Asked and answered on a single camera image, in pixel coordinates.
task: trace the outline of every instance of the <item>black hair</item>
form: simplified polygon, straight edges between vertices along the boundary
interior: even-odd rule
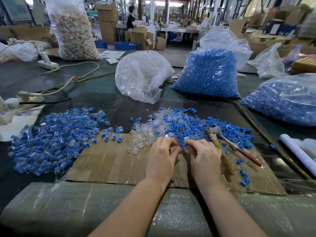
[[[132,13],[132,12],[134,11],[134,9],[136,9],[136,7],[130,6],[130,7],[128,8],[128,11],[129,11],[130,13]]]

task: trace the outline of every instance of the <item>person's left hand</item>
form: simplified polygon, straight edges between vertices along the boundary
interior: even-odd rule
[[[177,142],[170,137],[159,137],[148,154],[145,179],[150,178],[159,182],[163,191],[172,178],[174,164],[182,151],[178,146],[170,152],[170,147],[177,145]]]

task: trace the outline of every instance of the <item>hand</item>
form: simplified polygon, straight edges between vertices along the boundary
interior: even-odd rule
[[[172,178],[174,164],[182,151],[180,147],[176,147],[170,152],[170,147],[177,145],[177,142],[170,137],[159,137],[148,154],[145,178],[158,181],[163,191]]]
[[[222,151],[205,139],[185,142],[191,155],[191,174],[199,190],[209,186],[220,186]]]

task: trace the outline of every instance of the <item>white tube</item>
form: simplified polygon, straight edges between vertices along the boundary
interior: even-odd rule
[[[287,134],[280,135],[280,140],[299,158],[307,169],[316,177],[316,163]]]

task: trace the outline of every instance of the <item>black shirt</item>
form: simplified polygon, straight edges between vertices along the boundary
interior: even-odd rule
[[[133,21],[135,21],[135,18],[130,14],[127,19],[127,29],[134,28]]]

